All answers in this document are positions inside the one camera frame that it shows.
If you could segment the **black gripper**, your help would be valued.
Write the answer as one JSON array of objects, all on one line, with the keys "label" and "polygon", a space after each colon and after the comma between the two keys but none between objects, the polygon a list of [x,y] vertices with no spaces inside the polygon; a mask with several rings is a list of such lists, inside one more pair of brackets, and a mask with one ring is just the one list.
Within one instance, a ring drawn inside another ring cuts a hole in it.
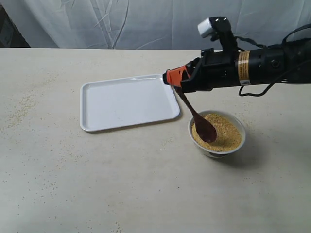
[{"label": "black gripper", "polygon": [[181,86],[184,93],[239,86],[237,68],[239,53],[238,50],[233,52],[203,50],[201,57],[184,66],[168,69],[162,75],[163,82],[169,86]]}]

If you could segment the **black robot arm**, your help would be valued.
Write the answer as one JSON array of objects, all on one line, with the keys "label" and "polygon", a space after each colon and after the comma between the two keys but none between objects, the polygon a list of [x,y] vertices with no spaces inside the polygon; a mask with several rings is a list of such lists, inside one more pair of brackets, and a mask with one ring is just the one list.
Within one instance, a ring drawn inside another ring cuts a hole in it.
[{"label": "black robot arm", "polygon": [[232,53],[206,49],[187,64],[168,69],[163,82],[184,93],[272,83],[310,84],[311,40]]}]

